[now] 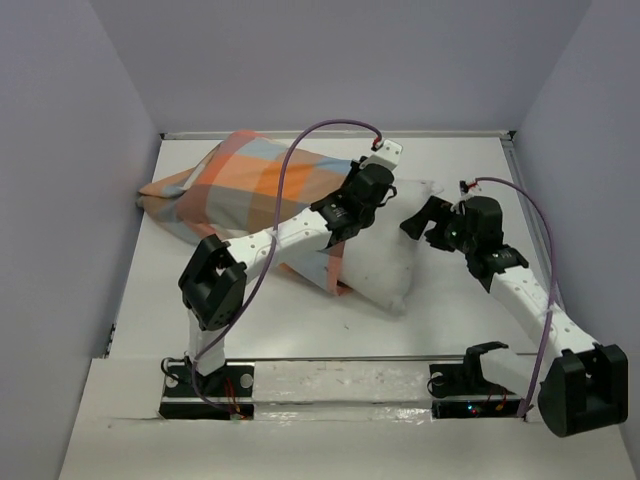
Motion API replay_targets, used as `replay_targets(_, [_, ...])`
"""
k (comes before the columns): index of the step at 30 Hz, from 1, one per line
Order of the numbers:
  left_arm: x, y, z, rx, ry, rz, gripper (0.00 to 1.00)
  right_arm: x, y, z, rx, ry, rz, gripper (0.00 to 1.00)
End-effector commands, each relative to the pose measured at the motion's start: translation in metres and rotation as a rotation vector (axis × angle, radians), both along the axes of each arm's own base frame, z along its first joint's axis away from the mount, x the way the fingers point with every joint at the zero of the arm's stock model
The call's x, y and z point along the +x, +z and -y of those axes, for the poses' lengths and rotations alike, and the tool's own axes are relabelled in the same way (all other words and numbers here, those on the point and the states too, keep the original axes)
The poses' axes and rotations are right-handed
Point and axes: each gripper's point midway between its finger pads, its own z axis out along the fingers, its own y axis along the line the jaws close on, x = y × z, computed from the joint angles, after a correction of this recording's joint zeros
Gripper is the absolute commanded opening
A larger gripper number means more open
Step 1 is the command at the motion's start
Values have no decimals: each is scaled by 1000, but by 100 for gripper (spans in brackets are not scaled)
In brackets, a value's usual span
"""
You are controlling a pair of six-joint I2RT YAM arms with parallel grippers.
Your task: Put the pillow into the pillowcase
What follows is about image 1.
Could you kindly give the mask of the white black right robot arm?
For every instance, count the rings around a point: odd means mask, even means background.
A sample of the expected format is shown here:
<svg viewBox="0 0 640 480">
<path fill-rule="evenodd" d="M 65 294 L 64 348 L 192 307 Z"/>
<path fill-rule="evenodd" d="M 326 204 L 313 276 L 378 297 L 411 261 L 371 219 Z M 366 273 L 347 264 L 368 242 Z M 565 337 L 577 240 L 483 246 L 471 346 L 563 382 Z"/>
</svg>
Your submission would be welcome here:
<svg viewBox="0 0 640 480">
<path fill-rule="evenodd" d="M 501 341 L 468 347 L 460 362 L 431 367 L 428 388 L 437 401 L 500 392 L 511 415 L 536 411 L 560 438 L 627 420 L 626 354 L 582 330 L 549 296 L 525 257 L 505 243 L 497 200 L 476 196 L 454 205 L 432 197 L 401 229 L 413 240 L 463 254 L 470 275 L 538 347 L 533 362 Z"/>
</svg>

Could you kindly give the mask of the white pillow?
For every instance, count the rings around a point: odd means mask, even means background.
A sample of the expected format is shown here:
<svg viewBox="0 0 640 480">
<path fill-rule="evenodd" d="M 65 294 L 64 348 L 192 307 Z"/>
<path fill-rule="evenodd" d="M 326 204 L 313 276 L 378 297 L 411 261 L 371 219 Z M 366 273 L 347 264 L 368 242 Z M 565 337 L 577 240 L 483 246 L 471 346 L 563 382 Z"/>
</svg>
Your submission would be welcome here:
<svg viewBox="0 0 640 480">
<path fill-rule="evenodd" d="M 402 315 L 418 243 L 400 225 L 443 191 L 432 180 L 395 181 L 397 195 L 376 210 L 374 223 L 344 243 L 339 282 L 382 310 Z"/>
</svg>

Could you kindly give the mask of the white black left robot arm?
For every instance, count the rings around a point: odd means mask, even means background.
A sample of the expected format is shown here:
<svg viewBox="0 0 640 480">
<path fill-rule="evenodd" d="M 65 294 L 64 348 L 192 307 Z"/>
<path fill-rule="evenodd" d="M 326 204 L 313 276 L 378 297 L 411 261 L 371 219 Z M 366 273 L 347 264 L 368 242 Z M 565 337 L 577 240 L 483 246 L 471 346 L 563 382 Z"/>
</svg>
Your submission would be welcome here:
<svg viewBox="0 0 640 480">
<path fill-rule="evenodd" d="M 292 218 L 259 232 L 223 241 L 201 240 L 179 278 L 182 301 L 190 318 L 186 381 L 209 395 L 221 383 L 224 337 L 251 299 L 245 289 L 259 286 L 272 266 L 323 252 L 370 227 L 377 208 L 394 190 L 394 168 L 354 162 L 339 189 Z"/>
</svg>

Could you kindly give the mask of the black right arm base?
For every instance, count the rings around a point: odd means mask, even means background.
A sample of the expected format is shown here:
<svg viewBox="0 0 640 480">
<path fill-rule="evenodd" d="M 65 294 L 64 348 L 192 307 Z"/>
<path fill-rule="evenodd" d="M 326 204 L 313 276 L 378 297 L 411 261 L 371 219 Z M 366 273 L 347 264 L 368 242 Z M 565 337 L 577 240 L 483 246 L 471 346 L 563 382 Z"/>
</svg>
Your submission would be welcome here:
<svg viewBox="0 0 640 480">
<path fill-rule="evenodd" d="M 529 386 L 531 362 L 506 344 L 492 341 L 466 349 L 459 361 L 432 364 L 427 391 L 435 419 L 519 418 Z"/>
</svg>

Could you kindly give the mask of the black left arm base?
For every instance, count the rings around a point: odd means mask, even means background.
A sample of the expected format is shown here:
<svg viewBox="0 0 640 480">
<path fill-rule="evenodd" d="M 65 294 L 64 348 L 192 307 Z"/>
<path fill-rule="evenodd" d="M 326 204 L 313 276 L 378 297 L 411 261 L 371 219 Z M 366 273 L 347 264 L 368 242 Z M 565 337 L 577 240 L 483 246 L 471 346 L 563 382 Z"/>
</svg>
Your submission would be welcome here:
<svg viewBox="0 0 640 480">
<path fill-rule="evenodd" d="M 158 414 L 166 420 L 252 420 L 255 365 L 227 362 L 207 377 L 195 374 L 187 358 L 165 357 L 160 363 L 164 375 Z"/>
</svg>

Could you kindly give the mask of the multicolour checked pillowcase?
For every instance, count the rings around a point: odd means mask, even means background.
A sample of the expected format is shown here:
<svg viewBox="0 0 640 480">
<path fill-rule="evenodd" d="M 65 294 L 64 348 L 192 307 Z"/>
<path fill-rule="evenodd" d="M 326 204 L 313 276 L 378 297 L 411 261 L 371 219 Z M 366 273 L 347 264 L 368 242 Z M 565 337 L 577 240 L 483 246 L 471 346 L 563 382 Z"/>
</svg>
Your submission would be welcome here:
<svg viewBox="0 0 640 480">
<path fill-rule="evenodd" d="M 287 150 L 258 132 L 236 131 L 196 167 L 142 187 L 137 206 L 191 245 L 212 234 L 227 240 L 270 228 Z M 286 169 L 280 219 L 337 190 L 349 171 L 348 160 L 295 150 Z"/>
</svg>

